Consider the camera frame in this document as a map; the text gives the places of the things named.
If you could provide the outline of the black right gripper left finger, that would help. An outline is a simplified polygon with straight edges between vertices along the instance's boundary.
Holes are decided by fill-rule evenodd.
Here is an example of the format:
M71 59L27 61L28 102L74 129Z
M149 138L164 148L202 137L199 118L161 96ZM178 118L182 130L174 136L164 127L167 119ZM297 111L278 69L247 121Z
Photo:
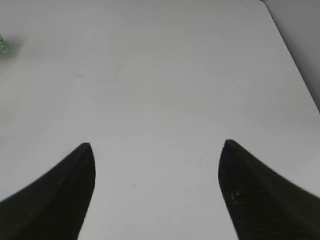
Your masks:
M93 150L85 142L40 178L0 202L0 238L78 239L95 180Z

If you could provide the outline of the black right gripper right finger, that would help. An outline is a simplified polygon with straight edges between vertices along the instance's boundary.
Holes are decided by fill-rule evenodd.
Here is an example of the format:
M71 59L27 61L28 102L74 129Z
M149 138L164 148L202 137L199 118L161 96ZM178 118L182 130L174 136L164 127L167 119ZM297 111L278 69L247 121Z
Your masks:
M318 240L320 199L232 139L224 142L219 187L240 240Z

